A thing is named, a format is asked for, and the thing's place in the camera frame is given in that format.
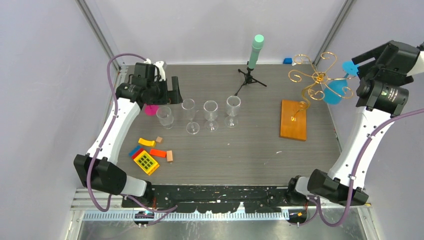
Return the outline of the clear wine glass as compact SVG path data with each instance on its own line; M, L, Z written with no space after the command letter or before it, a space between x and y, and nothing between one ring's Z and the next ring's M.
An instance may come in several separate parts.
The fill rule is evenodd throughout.
M209 132L215 132L219 125L216 119L218 118L218 104L214 100L207 100L203 105L205 128Z
M188 121L186 125L186 131L190 135L196 135L200 130L200 125L194 121L196 115L196 104L191 98L184 99L181 103L181 107L184 112L184 117Z
M227 117L224 119L224 123L228 128L234 128L238 125L238 114L240 111L240 106L241 99L238 96L232 95L226 99L225 110Z
M159 123L165 129L171 129L174 126L174 116L172 110L168 106L161 106L156 111Z

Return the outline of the pink plastic wine glass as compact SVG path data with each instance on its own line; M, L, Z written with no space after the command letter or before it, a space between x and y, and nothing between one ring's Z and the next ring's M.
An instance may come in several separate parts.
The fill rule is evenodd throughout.
M144 106L144 112L147 116L155 116L157 114L157 111L159 109L158 105L145 105Z

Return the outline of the blue plastic wine glass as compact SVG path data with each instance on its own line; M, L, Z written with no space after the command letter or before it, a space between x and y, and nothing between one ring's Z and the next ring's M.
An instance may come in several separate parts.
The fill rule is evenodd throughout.
M354 64L351 60L345 61L342 64L342 69L345 76L331 80L330 83L325 85L323 90L323 101L329 105L337 105L344 99L353 97L353 90L348 87L348 80L357 77L358 65Z

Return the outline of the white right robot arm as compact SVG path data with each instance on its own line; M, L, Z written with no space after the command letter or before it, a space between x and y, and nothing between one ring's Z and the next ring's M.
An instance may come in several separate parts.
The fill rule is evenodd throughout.
M364 185L368 167L388 129L404 117L409 98L404 85L424 71L424 47L391 40L352 58L359 78L355 121L346 145L329 170L290 179L285 200L291 205L318 196L342 206L368 201Z

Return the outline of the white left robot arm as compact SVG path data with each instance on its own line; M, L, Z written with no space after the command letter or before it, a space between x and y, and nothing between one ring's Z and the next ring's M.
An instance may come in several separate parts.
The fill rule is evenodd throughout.
M164 61L137 62L130 81L112 89L115 99L99 136L73 162L84 187L111 195L132 195L141 207L153 202L153 193L148 190L150 183L127 175L118 167L118 158L130 126L144 106L183 101L178 77L172 76L172 89L168 89L165 69Z

